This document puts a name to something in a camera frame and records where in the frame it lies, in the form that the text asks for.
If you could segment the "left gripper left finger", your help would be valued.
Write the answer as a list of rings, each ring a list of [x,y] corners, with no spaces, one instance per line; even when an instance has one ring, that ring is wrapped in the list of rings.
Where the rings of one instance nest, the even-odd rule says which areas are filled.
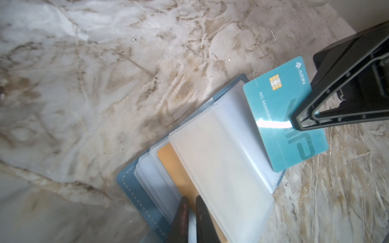
[[[167,243],[188,243],[188,227],[189,227],[189,205],[188,198],[183,196],[174,220],[171,225],[171,230],[167,236]]]

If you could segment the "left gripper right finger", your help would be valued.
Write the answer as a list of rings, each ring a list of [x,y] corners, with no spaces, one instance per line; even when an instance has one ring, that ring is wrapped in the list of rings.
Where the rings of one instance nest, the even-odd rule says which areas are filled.
[[[207,206],[201,196],[196,197],[197,243],[220,243]]]

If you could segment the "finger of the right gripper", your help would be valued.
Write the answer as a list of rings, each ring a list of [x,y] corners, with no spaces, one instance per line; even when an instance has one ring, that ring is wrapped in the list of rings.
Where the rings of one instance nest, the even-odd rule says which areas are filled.
[[[365,57],[328,77],[291,115],[292,124],[307,131],[389,118],[389,51]]]
[[[312,89],[324,81],[333,68],[341,71],[359,64],[365,57],[377,57],[389,50],[389,22],[385,21],[328,45],[313,56],[317,73]]]

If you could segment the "blue leather card holder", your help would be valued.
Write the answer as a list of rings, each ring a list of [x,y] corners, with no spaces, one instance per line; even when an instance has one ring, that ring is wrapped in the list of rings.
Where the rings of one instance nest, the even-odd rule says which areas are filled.
[[[228,243],[256,243],[284,174],[272,170],[238,75],[171,133],[132,161],[116,181],[150,232],[166,240],[182,196],[158,158],[171,143]]]

